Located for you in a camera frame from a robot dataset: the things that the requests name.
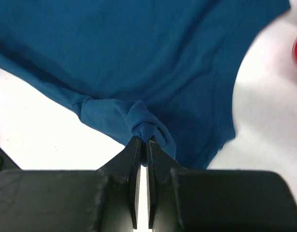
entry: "white background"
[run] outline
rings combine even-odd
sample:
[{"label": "white background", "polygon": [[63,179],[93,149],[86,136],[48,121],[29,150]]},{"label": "white background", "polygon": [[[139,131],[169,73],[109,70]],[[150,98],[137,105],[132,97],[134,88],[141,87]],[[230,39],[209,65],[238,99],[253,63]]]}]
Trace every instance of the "white background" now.
[{"label": "white background", "polygon": [[[233,94],[237,137],[209,168],[275,171],[297,201],[297,0],[291,3],[291,12],[259,34],[241,64]],[[95,170],[124,148],[1,69],[0,147],[22,169],[34,170]],[[141,232],[148,231],[144,171]]]}]

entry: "black mechanical part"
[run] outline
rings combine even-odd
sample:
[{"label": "black mechanical part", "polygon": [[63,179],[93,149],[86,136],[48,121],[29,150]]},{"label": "black mechanical part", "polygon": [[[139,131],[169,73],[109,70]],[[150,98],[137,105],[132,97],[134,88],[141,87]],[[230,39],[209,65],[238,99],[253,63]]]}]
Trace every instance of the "black mechanical part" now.
[{"label": "black mechanical part", "polygon": [[[148,201],[148,227],[154,228],[154,224],[163,225],[169,221],[171,210],[167,210],[164,204],[173,205],[174,202],[170,181],[170,170],[184,170],[185,168],[165,153],[155,139],[146,143],[146,175],[147,175],[147,201]],[[156,215],[158,209],[165,208],[163,216]]]},{"label": "black mechanical part", "polygon": [[265,171],[173,171],[181,231],[297,232],[285,181]]},{"label": "black mechanical part", "polygon": [[19,169],[9,156],[0,148],[0,171],[9,169]]},{"label": "black mechanical part", "polygon": [[0,232],[132,232],[141,143],[97,171],[0,171]]}]

